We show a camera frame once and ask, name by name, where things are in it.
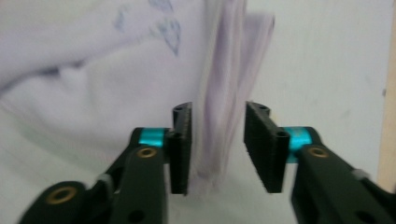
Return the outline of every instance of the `white table surface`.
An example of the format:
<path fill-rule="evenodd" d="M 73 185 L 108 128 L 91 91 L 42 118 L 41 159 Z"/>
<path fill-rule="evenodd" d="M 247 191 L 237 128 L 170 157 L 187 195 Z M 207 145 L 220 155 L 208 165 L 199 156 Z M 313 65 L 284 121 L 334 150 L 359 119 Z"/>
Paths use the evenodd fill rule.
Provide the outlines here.
<path fill-rule="evenodd" d="M 0 0 L 0 31 L 64 22 L 101 1 Z M 273 41 L 251 100 L 272 108 L 279 126 L 313 126 L 325 144 L 376 177 L 388 73 L 393 1 L 250 0 L 276 15 Z M 170 223 L 295 223 L 288 166 L 284 193 L 262 187 L 242 141 L 233 141 L 229 173 L 207 198 L 170 196 Z M 65 155 L 56 143 L 0 110 L 0 223 L 14 223 L 37 193 L 66 179 L 91 184 L 106 165 Z M 19 155 L 42 158 L 42 170 Z"/>

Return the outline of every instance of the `screw hole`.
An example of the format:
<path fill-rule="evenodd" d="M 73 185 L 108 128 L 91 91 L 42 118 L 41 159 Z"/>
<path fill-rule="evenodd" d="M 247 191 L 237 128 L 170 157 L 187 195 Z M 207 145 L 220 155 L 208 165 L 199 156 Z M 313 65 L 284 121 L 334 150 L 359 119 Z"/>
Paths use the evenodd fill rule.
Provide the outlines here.
<path fill-rule="evenodd" d="M 128 216 L 128 220 L 131 223 L 139 223 L 145 219 L 145 213 L 140 210 L 135 210 Z"/>
<path fill-rule="evenodd" d="M 364 223 L 369 223 L 369 224 L 376 223 L 375 218 L 367 212 L 359 211 L 356 213 L 356 216 L 358 216 L 358 218 Z"/>
<path fill-rule="evenodd" d="M 157 150 L 154 148 L 142 148 L 139 151 L 137 151 L 137 156 L 140 158 L 150 158 L 153 157 L 157 154 Z"/>
<path fill-rule="evenodd" d="M 287 136 L 289 136 L 288 133 L 283 132 L 283 131 L 277 132 L 276 135 L 277 135 L 278 137 L 287 137 Z"/>
<path fill-rule="evenodd" d="M 315 157 L 320 157 L 320 158 L 329 157 L 329 154 L 325 150 L 323 150 L 322 148 L 318 148 L 318 147 L 309 148 L 309 153 L 311 153 L 311 155 L 315 156 Z"/>

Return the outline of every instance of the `white cloth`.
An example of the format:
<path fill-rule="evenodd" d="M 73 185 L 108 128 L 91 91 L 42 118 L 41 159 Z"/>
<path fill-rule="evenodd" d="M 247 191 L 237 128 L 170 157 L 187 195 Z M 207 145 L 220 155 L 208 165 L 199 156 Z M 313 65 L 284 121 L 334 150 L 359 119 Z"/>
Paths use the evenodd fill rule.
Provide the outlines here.
<path fill-rule="evenodd" d="M 0 34 L 1 108 L 111 163 L 133 128 L 170 127 L 171 108 L 193 102 L 191 190 L 208 191 L 224 174 L 274 26 L 245 6 L 112 0 L 68 24 Z"/>

